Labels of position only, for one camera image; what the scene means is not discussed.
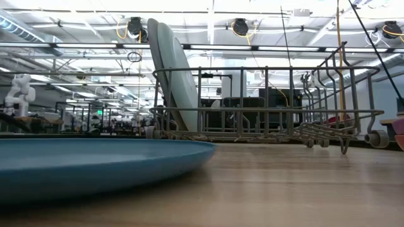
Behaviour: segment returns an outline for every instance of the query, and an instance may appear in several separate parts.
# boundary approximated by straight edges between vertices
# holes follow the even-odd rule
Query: blue plate
[[[0,140],[0,204],[125,189],[189,172],[210,143],[147,139]]]

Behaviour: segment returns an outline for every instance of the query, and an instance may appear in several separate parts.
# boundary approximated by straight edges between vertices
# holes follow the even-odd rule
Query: rack wire
[[[322,147],[328,147],[330,140],[340,141],[341,152],[345,154],[349,147],[349,142],[356,139],[360,134],[360,120],[364,118],[371,118],[367,127],[367,134],[365,141],[370,143],[376,148],[384,148],[388,145],[389,139],[385,131],[372,130],[375,118],[377,115],[384,113],[383,110],[374,109],[373,89],[371,77],[380,71],[378,67],[371,66],[352,66],[346,59],[345,45],[343,42],[341,46],[336,48],[330,56],[328,56],[323,63],[316,67],[194,67],[194,68],[170,68],[159,69],[153,72],[156,77],[157,73],[164,72],[168,79],[168,91],[171,94],[171,79],[174,75],[172,72],[176,71],[197,71],[198,72],[198,84],[201,84],[201,76],[203,71],[217,71],[217,70],[239,70],[241,80],[241,92],[240,92],[240,104],[235,107],[225,107],[222,105],[220,108],[209,108],[202,106],[201,104],[201,86],[198,86],[198,107],[197,108],[178,108],[171,107],[171,99],[167,100],[167,107],[157,106],[157,94],[155,95],[155,105],[150,109],[156,121],[155,127],[150,127],[146,132],[147,138],[158,139],[162,135],[169,136],[172,139],[190,139],[195,141],[247,141],[257,143],[283,143],[288,142],[291,139],[302,141],[307,147],[313,147],[314,143],[318,143]],[[335,55],[342,51],[342,57],[346,66],[336,66]],[[355,78],[355,70],[370,69],[366,77],[361,79]],[[264,107],[244,107],[243,87],[244,84],[244,72],[247,70],[260,70],[264,72],[265,76],[265,98]],[[331,76],[334,71],[340,78],[342,74],[340,71],[348,70],[350,76],[350,85],[345,86],[343,79],[340,79],[341,90],[336,89],[336,80]],[[288,71],[289,72],[289,106],[272,108],[268,106],[268,71]],[[306,71],[305,75],[302,75],[301,81],[303,83],[303,91],[308,97],[309,104],[305,107],[294,106],[294,72]],[[324,72],[332,82],[332,93],[329,95],[326,92],[325,84],[320,80],[321,72]],[[322,87],[314,85],[318,93],[318,101],[314,101],[312,92],[310,91],[309,78],[317,76],[318,81]],[[367,79],[368,92],[369,92],[369,106],[370,109],[361,110],[358,108],[357,98],[357,83]],[[159,81],[156,82],[156,92],[158,91]],[[353,109],[347,110],[346,104],[346,89],[351,88],[352,94],[352,106]],[[338,109],[337,96],[340,94],[342,99],[342,107]],[[335,109],[330,109],[328,102],[334,102]],[[170,123],[175,124],[172,120],[172,112],[178,111],[193,111],[198,113],[198,122],[196,131],[181,131],[178,125],[171,127]],[[214,128],[208,125],[209,114],[208,112],[218,112],[221,116],[221,127]],[[253,112],[257,113],[256,123],[251,127],[250,121],[244,116],[245,113]],[[226,124],[225,116],[230,114],[232,122]],[[269,127],[269,114],[278,114],[279,123],[278,128],[273,129]],[[295,126],[294,115],[302,114],[302,122]],[[286,124],[284,124],[283,118],[286,117]]]

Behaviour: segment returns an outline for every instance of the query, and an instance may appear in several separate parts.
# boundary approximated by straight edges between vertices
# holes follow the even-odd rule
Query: white plate
[[[162,56],[160,54],[160,47],[158,46],[158,36],[157,36],[157,28],[158,28],[158,21],[150,18],[147,21],[147,32],[150,44],[150,52],[151,57],[153,58],[153,63],[155,69],[163,69],[163,62]],[[166,100],[168,100],[168,82],[167,78],[165,77],[164,73],[158,73],[157,79],[160,83],[160,86],[163,90],[163,94]],[[177,104],[174,100],[174,97],[171,96],[171,103],[169,107],[177,107]],[[182,120],[181,115],[178,111],[171,111],[172,117],[174,118],[175,122],[177,122],[179,130],[186,131],[187,128],[185,126],[184,121]]]
[[[184,50],[171,28],[165,23],[159,23],[157,31],[164,68],[189,68]],[[171,82],[172,95],[179,108],[198,107],[198,93],[191,71],[172,72]],[[180,111],[180,114],[187,129],[196,131],[198,113],[196,111]]]

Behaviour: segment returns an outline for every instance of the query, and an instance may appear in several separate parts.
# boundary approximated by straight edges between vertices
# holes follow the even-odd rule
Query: table surface
[[[154,185],[9,209],[0,226],[404,226],[404,152],[221,144]]]

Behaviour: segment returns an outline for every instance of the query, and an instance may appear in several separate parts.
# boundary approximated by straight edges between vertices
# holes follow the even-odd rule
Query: ceiling
[[[358,14],[362,18],[368,30],[378,30],[385,21],[397,21],[404,25],[400,0],[356,0],[359,4]],[[7,16],[19,21],[33,33],[53,35],[66,43],[135,43],[128,36],[119,38],[125,33],[125,24],[132,16],[140,16],[143,26],[147,19],[154,18],[168,24],[182,44],[215,44],[215,45],[247,45],[247,39],[234,35],[229,28],[235,18],[245,18],[249,25],[251,45],[286,45],[283,33],[283,22],[287,31],[287,44],[289,46],[305,47],[337,47],[338,39],[333,22],[336,16],[335,0],[3,0],[0,8]],[[347,41],[347,47],[369,47],[365,40],[358,19],[350,10],[348,1],[341,1],[340,10],[343,12],[340,18],[342,40]],[[298,16],[296,12],[309,11],[309,16]],[[25,42],[5,30],[0,30],[2,42]],[[403,47],[399,38],[394,40],[379,39],[374,37],[378,47]],[[132,84],[124,90],[107,92],[102,87],[60,86],[70,91],[75,91],[74,97],[84,98],[77,92],[92,93],[100,98],[130,99],[137,97],[137,103],[121,102],[122,106],[135,106],[147,108],[153,105],[155,94],[155,79],[152,76],[154,70],[153,61],[149,50],[143,50],[143,60],[140,63],[132,63],[127,60],[131,51],[124,49],[64,49],[64,54],[55,57],[44,53],[40,49],[10,48],[1,49],[14,51],[35,62],[52,67],[53,63],[61,73],[86,72],[86,73],[127,73],[128,76],[102,78],[101,82],[113,84]],[[227,61],[244,59],[243,66],[289,66],[286,52],[251,52],[236,50],[185,50],[191,67],[223,67]],[[291,52],[291,65],[317,66],[327,57],[326,53],[297,53]],[[371,61],[376,58],[369,54],[350,54],[347,56],[351,64],[361,61]],[[10,56],[7,52],[0,51],[0,67],[10,71],[31,70],[44,71],[44,68],[27,61]],[[295,77],[295,84],[299,84],[299,72]],[[270,82],[274,86],[288,86],[288,72],[271,71]],[[78,79],[74,76],[48,77],[52,82],[59,83],[92,83],[91,77]],[[247,72],[248,86],[261,86],[263,80],[259,72]],[[203,79],[202,96],[216,97],[216,87],[220,87],[220,78]],[[256,88],[249,88],[247,94],[257,96]]]

